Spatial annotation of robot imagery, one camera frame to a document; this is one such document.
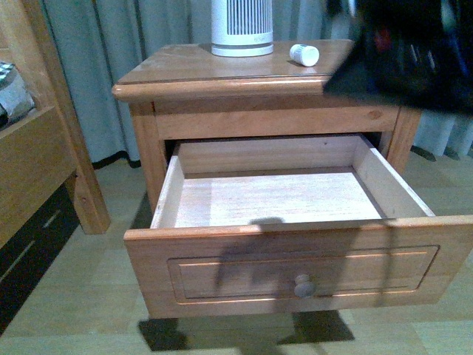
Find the wooden knob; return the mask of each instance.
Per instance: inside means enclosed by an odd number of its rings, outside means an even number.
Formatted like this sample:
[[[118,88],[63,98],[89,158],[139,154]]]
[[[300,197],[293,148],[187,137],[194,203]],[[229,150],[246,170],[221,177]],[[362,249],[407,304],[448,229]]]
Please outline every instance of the wooden knob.
[[[294,288],[294,294],[297,297],[308,298],[312,297],[316,293],[316,284],[310,281],[310,276],[303,274],[296,277],[296,287]]]

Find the black object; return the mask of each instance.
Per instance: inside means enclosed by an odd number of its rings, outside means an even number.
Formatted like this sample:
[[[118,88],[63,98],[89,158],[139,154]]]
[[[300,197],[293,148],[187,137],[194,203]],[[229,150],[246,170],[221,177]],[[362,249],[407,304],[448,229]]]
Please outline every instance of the black object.
[[[473,113],[473,1],[364,0],[364,23],[324,91]]]
[[[0,335],[78,224],[63,185],[0,249]]]

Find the laminate floor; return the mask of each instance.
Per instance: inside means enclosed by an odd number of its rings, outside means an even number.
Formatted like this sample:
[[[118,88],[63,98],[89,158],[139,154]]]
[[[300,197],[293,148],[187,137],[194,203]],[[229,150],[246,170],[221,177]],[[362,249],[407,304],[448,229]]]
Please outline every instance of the laminate floor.
[[[97,175],[108,232],[74,232],[0,338],[0,354],[473,354],[471,254],[435,305],[148,321],[122,241],[132,224],[151,222],[143,172],[119,160]],[[404,177],[434,213],[473,214],[473,158],[411,153]],[[156,334],[175,322],[180,336],[160,343]]]

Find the nightstand leg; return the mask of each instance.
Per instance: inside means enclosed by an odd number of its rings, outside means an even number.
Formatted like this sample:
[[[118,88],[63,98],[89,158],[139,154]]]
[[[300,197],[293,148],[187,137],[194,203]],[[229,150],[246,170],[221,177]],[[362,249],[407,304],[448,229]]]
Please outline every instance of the nightstand leg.
[[[407,159],[409,159],[409,152],[414,142],[421,115],[422,111],[417,109],[407,107],[399,109],[398,119],[387,151],[387,161],[399,174],[404,171]]]
[[[166,148],[160,140],[153,103],[130,104],[149,203],[154,212],[166,176]]]

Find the white bottle cap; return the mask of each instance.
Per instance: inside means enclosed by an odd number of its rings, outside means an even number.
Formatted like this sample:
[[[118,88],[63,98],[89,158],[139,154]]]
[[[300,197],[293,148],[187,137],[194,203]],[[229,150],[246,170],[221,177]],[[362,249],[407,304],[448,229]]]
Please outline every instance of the white bottle cap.
[[[319,50],[306,44],[294,44],[290,48],[290,58],[304,67],[313,67],[320,58]]]

